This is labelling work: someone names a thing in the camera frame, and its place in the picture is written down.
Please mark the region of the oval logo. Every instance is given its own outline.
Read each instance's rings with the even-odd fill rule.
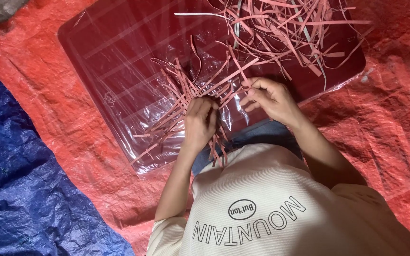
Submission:
[[[240,199],[231,204],[228,213],[235,220],[244,220],[256,213],[256,204],[248,199]]]

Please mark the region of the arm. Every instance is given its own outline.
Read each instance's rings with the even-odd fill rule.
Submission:
[[[189,104],[185,117],[185,140],[162,191],[155,221],[185,213],[192,164],[216,131],[217,109],[218,104],[208,98],[196,98]]]
[[[288,125],[303,151],[315,180],[328,188],[339,183],[366,185],[365,179],[354,166],[330,143],[308,120],[293,100],[287,88],[266,78],[248,79],[253,90],[243,98],[240,105],[250,112],[263,108],[274,120]]]

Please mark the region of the blue jeans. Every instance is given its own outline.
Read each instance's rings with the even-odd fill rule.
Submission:
[[[300,147],[298,146],[295,137],[287,129],[285,125],[277,121],[263,120],[246,129],[243,129],[236,134],[230,142],[224,143],[225,151],[229,152],[232,149],[242,148],[244,145],[266,143],[279,145],[289,149],[300,160],[303,160]],[[219,156],[222,155],[220,148],[216,147],[216,152]],[[202,171],[213,160],[208,160],[210,156],[210,147],[206,146],[196,157],[192,165],[192,174],[194,177]]]

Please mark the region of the maroon tray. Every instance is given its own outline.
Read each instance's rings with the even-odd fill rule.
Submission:
[[[330,4],[336,6],[335,1],[330,1]],[[67,21],[58,31],[58,39],[66,55],[129,160],[156,141],[154,137],[133,136],[143,134],[144,129],[155,123],[172,104],[168,93],[160,86],[163,83],[160,73],[163,66],[155,64],[151,58],[173,62],[175,57],[179,57],[184,70],[190,77],[195,77],[199,61],[189,45],[193,35],[202,59],[198,82],[204,82],[225,61],[226,48],[215,40],[229,40],[233,44],[224,19],[175,16],[175,12],[214,12],[214,9],[204,0],[99,0]],[[334,12],[333,19],[342,20],[341,12]],[[339,44],[332,51],[344,51],[346,56],[358,43],[349,25],[330,27],[324,48],[336,42]],[[329,67],[335,67],[343,60],[344,57],[325,58]],[[322,76],[301,67],[295,58],[282,64],[293,79],[287,84],[298,102],[323,93]],[[358,49],[339,69],[325,69],[327,90],[339,87],[362,72],[364,67],[365,58],[362,50]],[[234,71],[235,65],[231,65],[215,82]],[[274,63],[253,66],[245,74],[284,81]],[[238,106],[239,100],[236,96],[221,112],[228,137],[267,118],[261,110],[248,115]],[[143,177],[173,162],[183,135],[178,133],[169,138],[150,155],[137,161],[133,165],[136,173]]]

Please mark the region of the hand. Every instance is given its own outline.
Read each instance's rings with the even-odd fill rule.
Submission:
[[[185,140],[182,148],[199,153],[216,132],[218,104],[209,98],[195,98],[185,117]]]
[[[267,78],[249,78],[248,82],[250,84],[243,82],[243,86],[253,89],[248,91],[248,96],[240,101],[240,105],[244,106],[250,101],[253,103],[249,104],[245,111],[262,108],[269,117],[292,129],[301,126],[305,116],[285,85]]]

